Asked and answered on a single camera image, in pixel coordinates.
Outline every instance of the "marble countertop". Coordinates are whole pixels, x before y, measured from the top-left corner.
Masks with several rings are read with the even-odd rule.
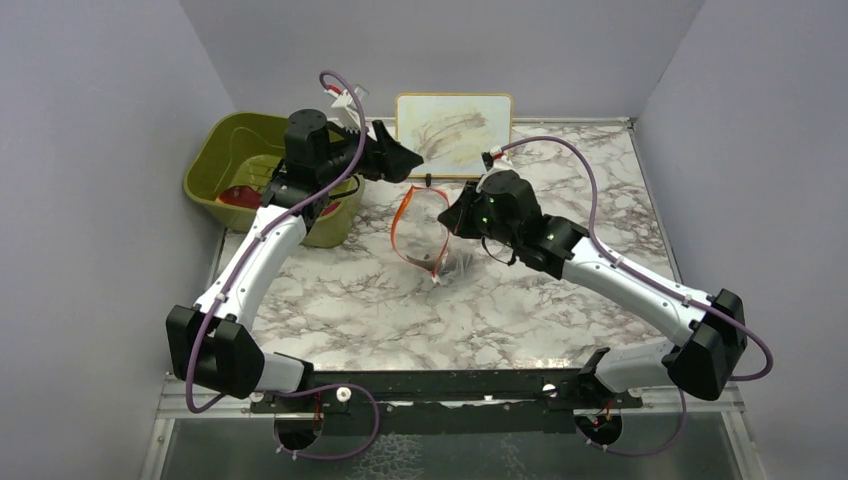
[[[593,165],[600,188],[598,236],[632,262],[672,277],[660,229],[624,125],[520,124],[513,140],[554,135]],[[553,143],[513,154],[545,213],[586,224],[590,187],[579,161]],[[462,183],[438,183],[451,201]],[[471,255],[449,285],[401,260],[389,228],[409,184],[368,183],[347,241],[298,247],[259,308],[253,335],[263,350],[321,370],[556,368],[580,366],[602,346],[660,334],[613,302],[521,265],[500,264],[478,242],[451,239]],[[228,233],[219,265],[242,234]]]

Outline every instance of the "white connector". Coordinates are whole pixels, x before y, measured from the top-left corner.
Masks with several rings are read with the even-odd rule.
[[[363,125],[359,125],[359,113],[356,111],[356,103],[354,103],[350,92],[343,90],[342,93],[336,93],[330,89],[325,90],[325,92],[335,98],[330,108],[333,109],[333,116],[339,119],[342,127],[358,132]],[[357,85],[353,89],[353,93],[360,101],[368,96],[368,90],[365,90],[361,85]]]

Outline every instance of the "black bracket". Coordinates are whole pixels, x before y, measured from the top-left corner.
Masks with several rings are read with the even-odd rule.
[[[352,383],[368,389],[380,402],[380,433],[433,435],[440,433],[544,432],[574,433],[575,409],[600,409],[604,395],[587,395],[581,369],[445,370],[380,372],[313,372],[305,388]],[[642,401],[627,393],[611,395],[615,408],[639,408]],[[460,402],[465,405],[445,405]],[[283,430],[312,428],[312,415],[323,415],[322,435],[367,434],[373,407],[355,390],[347,402],[335,391],[288,398],[266,395],[251,405],[252,413],[302,413],[284,420]]]

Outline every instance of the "whiteboard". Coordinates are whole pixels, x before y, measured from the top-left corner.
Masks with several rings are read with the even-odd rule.
[[[395,100],[396,136],[424,158],[415,177],[473,178],[482,152],[509,143],[512,97],[505,93],[403,93]]]

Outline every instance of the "white wall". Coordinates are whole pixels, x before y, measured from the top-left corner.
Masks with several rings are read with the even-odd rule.
[[[2,476],[135,478],[220,232],[181,178],[232,103],[176,0],[1,10]]]
[[[684,280],[741,294],[774,350],[743,386],[771,478],[844,478],[846,22],[844,0],[706,0],[637,123]]]
[[[326,105],[316,72],[372,92],[500,91],[524,116],[635,116],[703,0],[180,0],[239,109]]]

